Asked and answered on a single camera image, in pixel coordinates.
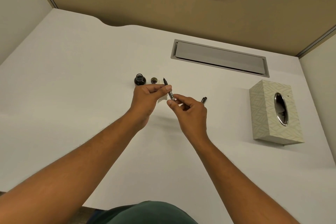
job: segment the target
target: dark green t-shirt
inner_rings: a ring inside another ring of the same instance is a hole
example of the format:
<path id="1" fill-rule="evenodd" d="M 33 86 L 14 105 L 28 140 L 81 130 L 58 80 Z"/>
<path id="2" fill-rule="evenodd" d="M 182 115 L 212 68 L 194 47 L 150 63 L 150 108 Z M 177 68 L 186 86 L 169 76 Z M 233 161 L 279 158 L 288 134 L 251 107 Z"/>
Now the dark green t-shirt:
<path id="1" fill-rule="evenodd" d="M 158 201 L 145 201 L 137 205 L 120 206 L 103 211 L 88 224 L 197 224 L 178 207 Z"/>

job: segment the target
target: person's left arm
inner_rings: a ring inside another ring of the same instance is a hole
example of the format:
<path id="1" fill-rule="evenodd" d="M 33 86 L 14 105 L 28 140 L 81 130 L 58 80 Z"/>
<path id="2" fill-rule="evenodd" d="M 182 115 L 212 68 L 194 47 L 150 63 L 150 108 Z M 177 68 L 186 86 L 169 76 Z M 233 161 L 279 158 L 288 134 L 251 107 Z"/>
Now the person's left arm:
<path id="1" fill-rule="evenodd" d="M 0 197 L 0 223 L 64 223 L 83 205 L 171 86 L 134 90 L 130 109 L 77 149 Z"/>

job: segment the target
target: hand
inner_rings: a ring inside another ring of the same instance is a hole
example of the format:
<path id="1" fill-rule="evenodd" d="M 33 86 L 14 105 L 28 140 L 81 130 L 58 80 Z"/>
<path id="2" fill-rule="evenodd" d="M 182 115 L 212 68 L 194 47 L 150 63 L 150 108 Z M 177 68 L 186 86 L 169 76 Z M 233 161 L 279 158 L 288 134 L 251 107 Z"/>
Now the hand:
<path id="1" fill-rule="evenodd" d="M 208 139 L 207 108 L 193 98 L 174 94 L 176 102 L 168 100 L 168 106 L 174 111 L 182 132 L 193 144 L 198 140 Z"/>
<path id="2" fill-rule="evenodd" d="M 170 91 L 171 85 L 165 86 L 164 84 L 148 84 L 135 87 L 131 107 L 127 114 L 136 121 L 139 129 L 146 126 L 156 102 Z"/>

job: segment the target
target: fingernail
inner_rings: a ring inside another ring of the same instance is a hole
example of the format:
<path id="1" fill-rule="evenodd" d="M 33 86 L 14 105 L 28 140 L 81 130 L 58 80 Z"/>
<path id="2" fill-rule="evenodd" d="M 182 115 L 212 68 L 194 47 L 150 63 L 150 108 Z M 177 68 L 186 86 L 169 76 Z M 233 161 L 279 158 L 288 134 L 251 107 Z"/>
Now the fingernail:
<path id="1" fill-rule="evenodd" d="M 166 89 L 167 91 L 171 91 L 171 85 L 167 85 L 167 86 L 165 86 L 165 89 Z"/>

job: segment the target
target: person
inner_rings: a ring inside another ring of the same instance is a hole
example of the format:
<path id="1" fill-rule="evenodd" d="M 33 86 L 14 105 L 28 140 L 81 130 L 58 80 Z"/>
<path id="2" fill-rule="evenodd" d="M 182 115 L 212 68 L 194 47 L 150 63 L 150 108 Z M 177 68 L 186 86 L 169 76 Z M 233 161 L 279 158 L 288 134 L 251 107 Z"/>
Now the person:
<path id="1" fill-rule="evenodd" d="M 144 128 L 171 85 L 136 86 L 129 110 L 93 138 L 0 197 L 0 223 L 66 223 L 98 186 L 131 139 Z M 207 109 L 191 97 L 168 100 L 235 224 L 298 223 L 250 181 L 207 135 Z M 103 211 L 90 224 L 196 223 L 183 210 L 144 201 Z"/>

